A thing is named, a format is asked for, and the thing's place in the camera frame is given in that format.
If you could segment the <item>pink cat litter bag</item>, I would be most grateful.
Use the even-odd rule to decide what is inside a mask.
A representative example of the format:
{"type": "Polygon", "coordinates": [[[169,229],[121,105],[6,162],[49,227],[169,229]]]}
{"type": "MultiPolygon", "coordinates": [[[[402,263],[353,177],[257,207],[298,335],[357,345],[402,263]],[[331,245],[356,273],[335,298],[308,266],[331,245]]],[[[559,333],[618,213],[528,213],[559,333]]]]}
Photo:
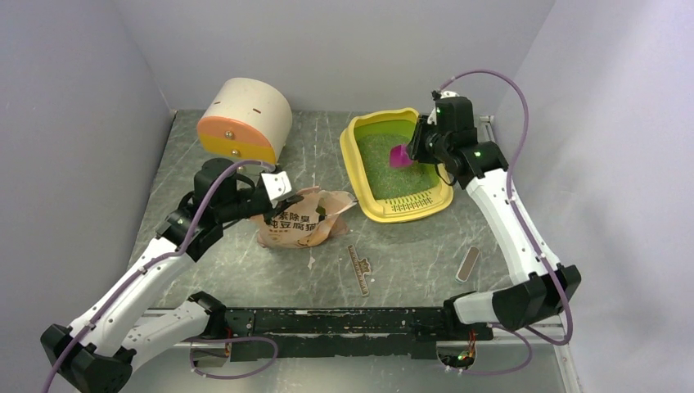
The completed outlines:
{"type": "Polygon", "coordinates": [[[342,214],[358,203],[347,191],[309,187],[298,191],[302,200],[281,212],[270,223],[262,215],[250,218],[258,228],[257,242],[265,248],[301,249],[318,246],[349,231],[342,214]]]}

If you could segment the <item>torn bag top strip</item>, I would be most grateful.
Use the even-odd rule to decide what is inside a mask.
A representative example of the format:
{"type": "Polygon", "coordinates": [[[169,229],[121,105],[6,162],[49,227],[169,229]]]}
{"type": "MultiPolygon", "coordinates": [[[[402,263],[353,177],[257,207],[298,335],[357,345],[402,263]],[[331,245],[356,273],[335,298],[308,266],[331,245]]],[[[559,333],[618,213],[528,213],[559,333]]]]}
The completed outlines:
{"type": "Polygon", "coordinates": [[[349,258],[353,266],[355,277],[357,278],[362,297],[370,294],[366,276],[372,273],[371,265],[367,258],[360,258],[353,244],[347,246],[349,258]]]}

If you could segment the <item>yellow green litter box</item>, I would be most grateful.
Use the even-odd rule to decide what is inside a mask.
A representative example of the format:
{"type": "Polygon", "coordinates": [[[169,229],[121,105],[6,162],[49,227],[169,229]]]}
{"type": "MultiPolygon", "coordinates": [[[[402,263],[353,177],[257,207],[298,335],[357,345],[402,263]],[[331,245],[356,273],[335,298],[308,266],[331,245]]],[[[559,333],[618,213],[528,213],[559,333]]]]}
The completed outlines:
{"type": "Polygon", "coordinates": [[[355,116],[340,135],[349,181],[362,212],[379,224],[439,213],[453,201],[442,165],[393,166],[390,151],[410,142],[419,113],[409,107],[355,116]]]}

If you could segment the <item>white orange cylindrical bin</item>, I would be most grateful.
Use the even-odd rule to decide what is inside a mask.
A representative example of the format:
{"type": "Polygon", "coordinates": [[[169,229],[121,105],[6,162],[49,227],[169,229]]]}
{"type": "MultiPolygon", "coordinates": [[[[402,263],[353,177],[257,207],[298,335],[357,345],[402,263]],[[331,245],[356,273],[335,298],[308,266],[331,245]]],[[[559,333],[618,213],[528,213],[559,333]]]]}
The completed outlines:
{"type": "Polygon", "coordinates": [[[219,89],[196,131],[209,153],[275,165],[291,126],[291,107],[280,91],[257,79],[232,78],[219,89]]]}

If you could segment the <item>magenta plastic scoop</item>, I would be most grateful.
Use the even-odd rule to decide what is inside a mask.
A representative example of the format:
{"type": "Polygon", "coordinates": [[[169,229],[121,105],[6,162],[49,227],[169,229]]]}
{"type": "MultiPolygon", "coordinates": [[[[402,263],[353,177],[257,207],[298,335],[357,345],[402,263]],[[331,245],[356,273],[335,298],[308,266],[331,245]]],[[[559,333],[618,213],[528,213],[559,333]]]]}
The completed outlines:
{"type": "Polygon", "coordinates": [[[407,144],[399,144],[390,149],[390,168],[404,168],[410,166],[412,163],[413,160],[410,157],[407,144]]]}

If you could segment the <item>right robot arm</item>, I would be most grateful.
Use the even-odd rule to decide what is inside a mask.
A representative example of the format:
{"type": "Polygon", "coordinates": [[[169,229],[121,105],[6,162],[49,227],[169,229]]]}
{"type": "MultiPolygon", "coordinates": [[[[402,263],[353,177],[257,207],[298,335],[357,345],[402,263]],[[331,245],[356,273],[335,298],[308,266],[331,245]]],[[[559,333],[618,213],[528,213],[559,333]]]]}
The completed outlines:
{"type": "Polygon", "coordinates": [[[436,93],[434,109],[417,119],[408,144],[410,158],[436,164],[450,174],[487,220],[506,261],[511,286],[452,299],[442,317],[444,333],[463,338],[473,323],[496,323],[515,331],[568,313],[581,282],[576,266],[565,266],[544,242],[511,179],[495,142],[481,142],[471,101],[436,93]]]}

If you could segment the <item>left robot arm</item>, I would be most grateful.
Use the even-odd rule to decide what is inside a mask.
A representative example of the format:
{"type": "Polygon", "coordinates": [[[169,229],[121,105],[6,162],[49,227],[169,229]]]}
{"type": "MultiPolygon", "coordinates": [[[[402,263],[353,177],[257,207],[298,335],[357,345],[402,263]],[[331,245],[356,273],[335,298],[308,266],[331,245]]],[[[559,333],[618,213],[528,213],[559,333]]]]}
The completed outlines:
{"type": "Polygon", "coordinates": [[[51,363],[43,389],[56,376],[81,392],[117,392],[144,363],[181,341],[235,341],[228,309],[200,291],[149,323],[139,319],[156,297],[223,237],[252,217],[270,223],[302,193],[278,165],[253,160],[206,161],[193,189],[157,228],[137,262],[90,309],[69,325],[53,324],[40,341],[51,363]],[[258,178],[241,168],[257,165],[258,178]]]}

